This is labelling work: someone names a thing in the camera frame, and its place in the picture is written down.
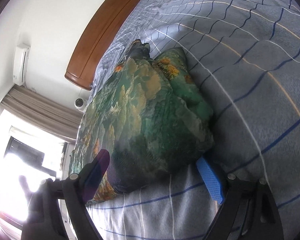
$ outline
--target green floral quilt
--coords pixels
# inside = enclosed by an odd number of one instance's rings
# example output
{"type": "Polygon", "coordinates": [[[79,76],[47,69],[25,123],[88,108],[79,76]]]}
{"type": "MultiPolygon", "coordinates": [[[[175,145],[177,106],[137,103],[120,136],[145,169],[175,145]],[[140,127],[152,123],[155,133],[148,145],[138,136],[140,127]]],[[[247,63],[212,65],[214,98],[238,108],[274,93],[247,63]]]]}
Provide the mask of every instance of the green floral quilt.
{"type": "Polygon", "coordinates": [[[149,44],[134,41],[83,116],[69,173],[79,173],[100,149],[110,153],[94,201],[148,185],[213,145],[213,111],[187,71],[183,49],[156,59],[149,51],[149,44]]]}

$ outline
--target white wall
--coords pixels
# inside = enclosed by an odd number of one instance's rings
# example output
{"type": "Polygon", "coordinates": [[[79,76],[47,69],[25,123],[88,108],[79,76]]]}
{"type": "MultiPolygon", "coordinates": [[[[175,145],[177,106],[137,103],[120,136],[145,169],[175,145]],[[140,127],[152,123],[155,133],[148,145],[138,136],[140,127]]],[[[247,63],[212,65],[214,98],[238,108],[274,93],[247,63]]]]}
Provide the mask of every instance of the white wall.
{"type": "Polygon", "coordinates": [[[11,0],[0,14],[0,101],[12,87],[12,64],[18,29],[29,0],[11,0]]]}
{"type": "MultiPolygon", "coordinates": [[[[104,0],[31,0],[18,42],[31,46],[26,85],[69,108],[81,89],[64,77],[82,32],[104,0]]],[[[87,98],[89,92],[82,90],[87,98]]]]}
{"type": "Polygon", "coordinates": [[[26,86],[74,109],[81,90],[64,77],[74,48],[104,0],[11,0],[0,15],[0,100],[12,87],[14,48],[31,46],[26,86]]]}

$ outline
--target bed sheet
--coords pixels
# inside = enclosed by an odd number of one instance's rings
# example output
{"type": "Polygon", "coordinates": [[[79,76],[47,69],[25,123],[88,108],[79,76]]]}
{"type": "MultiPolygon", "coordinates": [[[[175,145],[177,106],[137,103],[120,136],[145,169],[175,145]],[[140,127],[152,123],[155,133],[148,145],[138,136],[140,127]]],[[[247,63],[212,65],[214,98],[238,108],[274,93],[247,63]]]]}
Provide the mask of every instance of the bed sheet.
{"type": "MultiPolygon", "coordinates": [[[[181,46],[215,116],[212,157],[265,176],[285,239],[300,231],[300,8],[294,0],[141,0],[101,59],[91,98],[125,48],[181,46]]],[[[88,211],[104,239],[202,238],[218,210],[194,165],[88,211]]],[[[239,232],[236,221],[232,238],[239,232]]]]}

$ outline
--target wooden headboard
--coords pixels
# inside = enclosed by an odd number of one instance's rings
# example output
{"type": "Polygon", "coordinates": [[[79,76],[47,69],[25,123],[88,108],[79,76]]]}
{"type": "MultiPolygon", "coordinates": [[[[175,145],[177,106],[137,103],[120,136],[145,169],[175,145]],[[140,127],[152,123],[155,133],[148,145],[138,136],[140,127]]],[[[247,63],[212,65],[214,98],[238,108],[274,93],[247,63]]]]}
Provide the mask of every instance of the wooden headboard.
{"type": "Polygon", "coordinates": [[[97,65],[140,0],[105,0],[88,23],[71,56],[65,78],[91,90],[97,65]]]}

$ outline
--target blue foam pad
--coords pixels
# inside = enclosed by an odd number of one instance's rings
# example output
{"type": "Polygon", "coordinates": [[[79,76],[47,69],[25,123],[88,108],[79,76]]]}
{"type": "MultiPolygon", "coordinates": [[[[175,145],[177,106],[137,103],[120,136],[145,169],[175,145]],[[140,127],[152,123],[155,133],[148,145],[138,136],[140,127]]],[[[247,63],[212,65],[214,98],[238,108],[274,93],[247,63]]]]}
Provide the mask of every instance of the blue foam pad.
{"type": "Polygon", "coordinates": [[[222,191],[222,184],[218,177],[213,172],[207,161],[201,157],[196,162],[197,169],[210,193],[210,196],[218,202],[219,205],[223,203],[225,197],[222,191]]]}

